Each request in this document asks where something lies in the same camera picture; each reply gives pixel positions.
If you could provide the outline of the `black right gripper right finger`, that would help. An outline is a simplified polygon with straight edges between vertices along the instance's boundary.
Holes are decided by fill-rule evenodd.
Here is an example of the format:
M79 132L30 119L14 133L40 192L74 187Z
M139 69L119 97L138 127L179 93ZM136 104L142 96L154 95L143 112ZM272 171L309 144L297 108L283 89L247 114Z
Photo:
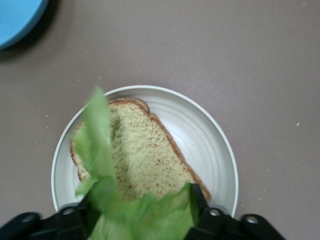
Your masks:
M232 218L224 209L210 207L199 184L190 185L193 226L186 240L283 240L284 237L262 216L245 214L240 220Z

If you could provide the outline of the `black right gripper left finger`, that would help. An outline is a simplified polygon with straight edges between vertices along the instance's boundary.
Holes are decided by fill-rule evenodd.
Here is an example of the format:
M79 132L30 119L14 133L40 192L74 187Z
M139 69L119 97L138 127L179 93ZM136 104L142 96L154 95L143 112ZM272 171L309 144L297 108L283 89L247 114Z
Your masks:
M81 202L63 206L42 219L37 212L17 215L0 227L2 240L88 240L100 217L84 197Z

